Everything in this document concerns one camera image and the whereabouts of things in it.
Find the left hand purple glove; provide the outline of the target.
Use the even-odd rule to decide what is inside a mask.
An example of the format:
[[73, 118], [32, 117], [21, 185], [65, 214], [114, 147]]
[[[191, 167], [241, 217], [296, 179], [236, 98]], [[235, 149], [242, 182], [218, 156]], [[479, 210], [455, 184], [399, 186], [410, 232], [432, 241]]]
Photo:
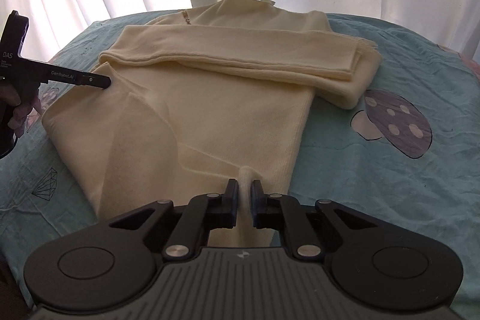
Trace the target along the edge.
[[1, 103], [14, 107], [13, 114], [8, 117], [8, 127], [18, 138], [24, 134], [25, 122], [31, 111], [35, 110], [40, 115], [43, 112], [38, 92], [30, 101], [22, 101], [15, 88], [6, 81], [1, 82]]

